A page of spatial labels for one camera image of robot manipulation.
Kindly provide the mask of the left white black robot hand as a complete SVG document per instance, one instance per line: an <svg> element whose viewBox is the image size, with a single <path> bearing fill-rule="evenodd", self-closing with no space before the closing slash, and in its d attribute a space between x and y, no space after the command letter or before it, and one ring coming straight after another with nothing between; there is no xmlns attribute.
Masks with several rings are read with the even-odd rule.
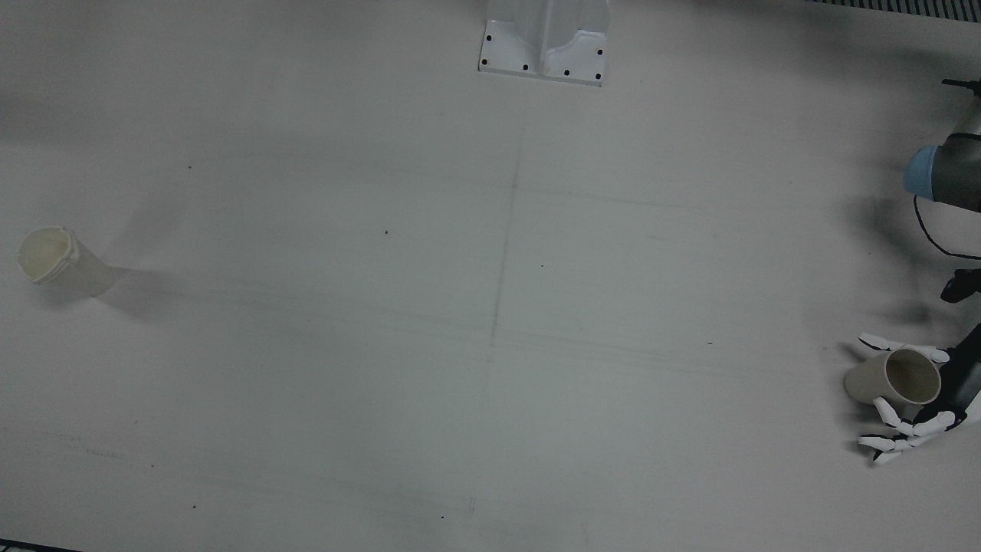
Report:
<svg viewBox="0 0 981 552"><path fill-rule="evenodd" d="M904 452L922 446L943 434L979 422L980 326L975 326L956 346L945 350L890 341L862 333L859 341L874 350L918 354L929 361L939 377L939 392L932 401L919 406L912 419L898 411L896 399L879 396L870 405L883 426L894 434L863 434L856 443L873 451L871 462L882 465Z"/></svg>

